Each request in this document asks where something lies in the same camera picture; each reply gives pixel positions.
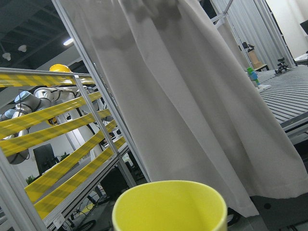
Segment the ceiling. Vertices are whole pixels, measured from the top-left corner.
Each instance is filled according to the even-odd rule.
[[[2,58],[0,67],[37,69],[65,51],[69,35],[51,0],[1,0],[0,43],[11,60]],[[18,51],[21,45],[26,52]]]

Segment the yellow caution tape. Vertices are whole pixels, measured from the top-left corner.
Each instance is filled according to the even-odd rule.
[[[110,132],[116,126],[116,123],[109,123],[106,127]],[[92,148],[104,139],[102,131],[92,136],[87,142],[72,152],[67,158],[52,167],[48,172],[39,177],[37,180],[25,187],[30,201],[34,203],[44,192],[54,185],[68,170],[70,170],[78,161],[85,156]]]
[[[122,137],[115,142],[116,148],[120,148],[125,143]],[[34,204],[35,209],[40,217],[44,219],[54,208],[59,205],[72,191],[74,191],[82,182],[93,174],[106,160],[113,155],[110,148],[105,149],[98,157],[83,167],[72,178],[64,184],[45,196],[43,199]]]
[[[101,97],[99,92],[89,94],[92,101]],[[82,97],[37,111],[32,112],[21,117],[9,119],[0,122],[0,139],[12,135],[16,132],[29,128],[33,125],[39,124],[42,121],[58,116],[64,112],[78,108],[84,105],[86,102]]]
[[[94,84],[91,76],[81,76],[82,84]],[[0,74],[0,87],[75,85],[72,75]]]
[[[103,118],[110,115],[110,111],[108,109],[105,109],[102,111],[98,111],[98,114],[101,118]],[[36,131],[21,137],[0,141],[0,147],[2,148],[5,156],[8,157],[20,151],[28,149],[34,145],[40,144],[44,141],[48,141],[52,138],[55,138],[69,131],[77,129],[81,126],[92,123],[93,121],[94,121],[93,115],[87,114],[78,119],[74,119],[72,121],[57,126],[53,126],[51,128],[47,128],[41,131]]]

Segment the black monitor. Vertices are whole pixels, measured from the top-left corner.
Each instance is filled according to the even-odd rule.
[[[304,31],[306,32],[306,34],[308,34],[308,20],[304,21],[303,23],[300,24],[302,26],[302,28],[304,29]]]
[[[56,157],[53,154],[52,146],[50,143],[33,149],[33,152],[35,160],[37,162],[38,172],[40,176],[46,170],[48,170],[49,168],[54,166],[57,162],[59,162],[59,160],[56,159]]]

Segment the yellow cup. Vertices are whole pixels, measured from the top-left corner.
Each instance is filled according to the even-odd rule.
[[[115,231],[227,231],[227,207],[213,188],[166,180],[124,192],[112,212]]]

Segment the gray curtain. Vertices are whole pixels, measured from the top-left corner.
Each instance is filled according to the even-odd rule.
[[[108,83],[152,181],[249,196],[308,192],[302,160],[195,0],[62,0]]]
[[[229,2],[211,1],[220,12],[225,10]],[[254,45],[259,60],[268,64],[270,69],[277,69],[277,59],[282,57],[286,58],[288,64],[294,65],[282,38],[275,33],[276,25],[271,22],[263,0],[234,0],[228,16],[240,40]]]

